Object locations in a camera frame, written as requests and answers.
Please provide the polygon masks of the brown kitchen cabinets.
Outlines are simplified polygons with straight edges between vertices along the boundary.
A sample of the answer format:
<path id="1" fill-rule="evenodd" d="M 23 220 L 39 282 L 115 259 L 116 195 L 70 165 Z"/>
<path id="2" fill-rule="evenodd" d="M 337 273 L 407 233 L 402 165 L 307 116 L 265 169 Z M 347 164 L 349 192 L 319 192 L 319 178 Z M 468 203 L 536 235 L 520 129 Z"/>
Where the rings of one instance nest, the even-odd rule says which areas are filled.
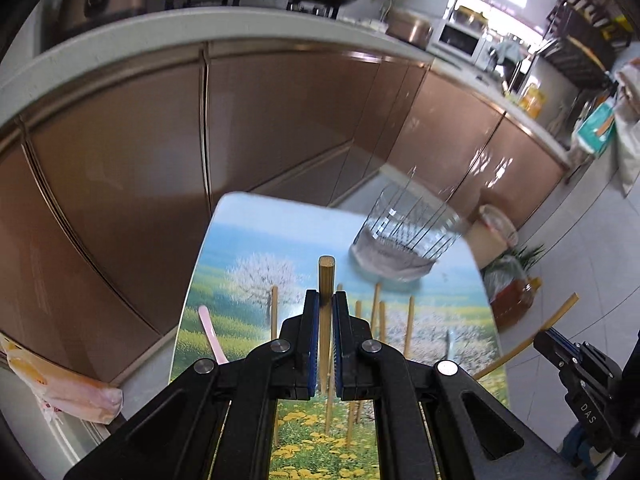
<path id="1" fill-rule="evenodd" d="M 2 332 L 106 381 L 176 326 L 226 193 L 327 205 L 393 164 L 522 224 L 567 168 L 458 66 L 333 44 L 160 50 L 1 114 Z"/>

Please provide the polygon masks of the pink ceramic spoon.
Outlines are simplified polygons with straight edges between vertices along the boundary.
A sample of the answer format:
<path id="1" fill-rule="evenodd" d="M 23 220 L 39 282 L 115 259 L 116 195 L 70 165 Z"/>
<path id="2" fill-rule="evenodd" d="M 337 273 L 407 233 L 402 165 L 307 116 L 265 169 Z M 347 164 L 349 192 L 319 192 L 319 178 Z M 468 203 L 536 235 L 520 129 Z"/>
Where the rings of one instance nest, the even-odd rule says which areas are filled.
<path id="1" fill-rule="evenodd" d="M 228 363 L 228 359 L 224 354 L 224 350 L 222 350 L 221 344 L 217 338 L 212 319 L 210 318 L 209 310 L 206 306 L 198 307 L 198 318 L 201 321 L 201 326 L 203 327 L 206 339 L 209 344 L 209 348 L 213 352 L 215 361 L 218 364 Z"/>

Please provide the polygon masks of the amber oil bottle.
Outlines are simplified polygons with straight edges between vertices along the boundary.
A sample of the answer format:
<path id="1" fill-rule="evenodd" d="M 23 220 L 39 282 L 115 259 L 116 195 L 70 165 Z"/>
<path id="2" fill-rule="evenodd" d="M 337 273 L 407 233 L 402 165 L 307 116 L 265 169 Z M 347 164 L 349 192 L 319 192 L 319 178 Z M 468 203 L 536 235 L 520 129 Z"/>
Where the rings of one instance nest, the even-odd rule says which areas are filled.
<path id="1" fill-rule="evenodd" d="M 526 280 L 517 278 L 495 294 L 490 305 L 499 333 L 504 332 L 526 315 L 541 285 L 541 278 L 526 278 Z"/>

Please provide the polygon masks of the green onions bag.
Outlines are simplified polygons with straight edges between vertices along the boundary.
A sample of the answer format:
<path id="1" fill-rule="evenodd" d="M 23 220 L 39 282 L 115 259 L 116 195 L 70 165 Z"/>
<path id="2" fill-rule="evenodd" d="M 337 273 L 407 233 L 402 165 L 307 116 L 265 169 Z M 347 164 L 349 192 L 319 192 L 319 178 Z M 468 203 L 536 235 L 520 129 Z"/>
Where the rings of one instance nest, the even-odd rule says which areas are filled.
<path id="1" fill-rule="evenodd" d="M 544 255 L 544 245 L 507 249 L 482 271 L 483 282 L 489 300 L 495 300 L 500 292 L 513 283 L 529 283 L 528 272 Z"/>

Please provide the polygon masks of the beige trash bin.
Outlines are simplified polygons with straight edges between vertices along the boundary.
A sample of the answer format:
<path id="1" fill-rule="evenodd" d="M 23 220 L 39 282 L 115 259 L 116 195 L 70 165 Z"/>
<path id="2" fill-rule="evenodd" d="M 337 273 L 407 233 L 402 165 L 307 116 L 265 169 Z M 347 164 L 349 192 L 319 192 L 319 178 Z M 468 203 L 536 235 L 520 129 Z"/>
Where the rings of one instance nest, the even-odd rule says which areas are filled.
<path id="1" fill-rule="evenodd" d="M 508 249 L 518 244 L 518 231 L 497 207 L 482 205 L 477 218 L 465 234 L 477 267 L 482 270 Z"/>

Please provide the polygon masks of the orange white plastic bag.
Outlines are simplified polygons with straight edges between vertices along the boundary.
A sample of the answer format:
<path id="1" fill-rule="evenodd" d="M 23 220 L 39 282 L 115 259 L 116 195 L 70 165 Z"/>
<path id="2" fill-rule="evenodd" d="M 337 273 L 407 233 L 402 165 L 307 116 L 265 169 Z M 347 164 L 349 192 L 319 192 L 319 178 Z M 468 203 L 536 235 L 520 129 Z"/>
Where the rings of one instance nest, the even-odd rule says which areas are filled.
<path id="1" fill-rule="evenodd" d="M 108 425 L 122 411 L 122 390 L 40 358 L 5 334 L 1 349 L 13 373 L 48 408 Z"/>

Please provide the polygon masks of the teal hanging bag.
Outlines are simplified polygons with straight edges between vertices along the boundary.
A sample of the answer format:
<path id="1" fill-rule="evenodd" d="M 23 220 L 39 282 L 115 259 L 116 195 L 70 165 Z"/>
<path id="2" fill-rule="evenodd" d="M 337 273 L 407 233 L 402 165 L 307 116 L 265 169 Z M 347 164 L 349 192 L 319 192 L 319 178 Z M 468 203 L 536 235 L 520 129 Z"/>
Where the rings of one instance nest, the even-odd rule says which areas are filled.
<path id="1" fill-rule="evenodd" d="M 593 157 L 599 157 L 608 147 L 616 131 L 615 100 L 607 98 L 579 126 L 576 132 L 578 146 Z"/>

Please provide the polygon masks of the yellow cooking oil jug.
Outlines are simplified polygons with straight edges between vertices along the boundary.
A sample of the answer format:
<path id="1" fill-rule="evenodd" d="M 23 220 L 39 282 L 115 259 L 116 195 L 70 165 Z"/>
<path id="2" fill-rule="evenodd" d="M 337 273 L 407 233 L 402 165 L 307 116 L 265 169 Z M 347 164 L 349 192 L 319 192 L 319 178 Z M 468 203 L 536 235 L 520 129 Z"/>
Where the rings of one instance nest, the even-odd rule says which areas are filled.
<path id="1" fill-rule="evenodd" d="M 539 84 L 529 84 L 521 96 L 518 106 L 531 118 L 536 119 L 546 102 L 544 92 L 540 90 Z"/>

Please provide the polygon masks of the white microwave oven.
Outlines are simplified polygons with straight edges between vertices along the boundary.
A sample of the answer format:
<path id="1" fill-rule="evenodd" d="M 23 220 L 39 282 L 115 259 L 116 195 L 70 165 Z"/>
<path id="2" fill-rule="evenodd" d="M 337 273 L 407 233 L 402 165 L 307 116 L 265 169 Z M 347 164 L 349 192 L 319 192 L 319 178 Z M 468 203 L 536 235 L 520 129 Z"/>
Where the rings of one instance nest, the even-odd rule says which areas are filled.
<path id="1" fill-rule="evenodd" d="M 488 21 L 482 14 L 454 10 L 435 28 L 432 45 L 441 51 L 475 64 L 491 45 L 494 37 L 488 32 Z"/>

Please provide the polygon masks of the copper rice cooker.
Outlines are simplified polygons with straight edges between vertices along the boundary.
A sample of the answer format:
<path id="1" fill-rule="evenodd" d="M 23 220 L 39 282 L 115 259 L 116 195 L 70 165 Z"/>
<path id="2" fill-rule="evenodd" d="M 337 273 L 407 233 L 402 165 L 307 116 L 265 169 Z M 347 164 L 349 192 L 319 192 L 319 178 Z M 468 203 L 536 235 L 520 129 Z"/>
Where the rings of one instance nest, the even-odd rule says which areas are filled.
<path id="1" fill-rule="evenodd" d="M 431 39 L 433 24 L 422 14 L 401 8 L 391 8 L 385 18 L 386 35 L 425 50 Z"/>

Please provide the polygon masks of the black wall storage rack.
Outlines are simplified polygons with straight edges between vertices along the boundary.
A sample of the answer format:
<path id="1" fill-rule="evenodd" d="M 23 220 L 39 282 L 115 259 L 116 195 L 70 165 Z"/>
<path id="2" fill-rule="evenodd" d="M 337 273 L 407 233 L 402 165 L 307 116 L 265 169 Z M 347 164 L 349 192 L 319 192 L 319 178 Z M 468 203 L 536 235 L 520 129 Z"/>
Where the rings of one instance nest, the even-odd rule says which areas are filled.
<path id="1" fill-rule="evenodd" d="M 614 86 L 617 55 L 631 44 L 631 24 L 596 0 L 558 0 L 536 52 L 579 90 Z"/>

